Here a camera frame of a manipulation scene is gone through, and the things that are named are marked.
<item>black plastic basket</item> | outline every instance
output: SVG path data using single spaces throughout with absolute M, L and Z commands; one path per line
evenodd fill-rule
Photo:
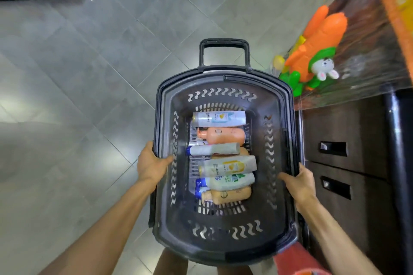
M 149 226 L 157 241 L 203 264 L 251 264 L 297 240 L 292 197 L 277 179 L 298 173 L 293 96 L 290 87 L 250 66 L 241 39 L 204 39 L 199 67 L 164 81 L 157 92 L 154 152 L 172 154 L 166 176 L 151 195 Z M 245 50 L 245 67 L 204 65 L 204 48 Z M 245 147 L 256 156 L 256 181 L 248 200 L 216 206 L 193 194 L 196 159 L 185 156 L 193 112 L 244 110 Z

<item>toy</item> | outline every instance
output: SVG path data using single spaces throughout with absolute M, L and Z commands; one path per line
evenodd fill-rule
M 347 18 L 342 12 L 327 15 L 327 6 L 318 8 L 284 63 L 279 78 L 291 86 L 295 97 L 302 94 L 304 85 L 313 90 L 327 76 L 339 77 L 332 58 L 346 31 Z

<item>hand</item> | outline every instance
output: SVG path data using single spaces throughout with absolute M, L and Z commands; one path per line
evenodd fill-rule
M 137 159 L 138 182 L 145 182 L 149 192 L 153 192 L 173 161 L 172 156 L 157 158 L 152 152 L 153 141 L 148 141 Z
M 285 181 L 288 191 L 295 200 L 298 212 L 301 213 L 309 202 L 317 200 L 313 173 L 301 163 L 300 174 L 296 177 L 280 173 L 278 178 Z

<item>drawer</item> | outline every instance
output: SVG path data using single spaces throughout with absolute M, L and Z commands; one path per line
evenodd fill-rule
M 303 111 L 305 159 L 387 179 L 381 96 Z
M 307 162 L 306 166 L 314 174 L 317 198 L 360 250 L 384 275 L 401 274 L 391 186 L 381 179 L 318 163 Z

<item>basket handle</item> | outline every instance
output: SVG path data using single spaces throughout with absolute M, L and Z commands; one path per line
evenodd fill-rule
M 214 69 L 215 65 L 206 66 L 204 64 L 204 49 L 209 47 L 233 47 L 244 49 L 245 53 L 245 66 L 228 66 L 233 69 L 243 69 L 251 71 L 251 62 L 250 62 L 250 45 L 244 39 L 236 38 L 206 38 L 199 43 L 199 69 Z

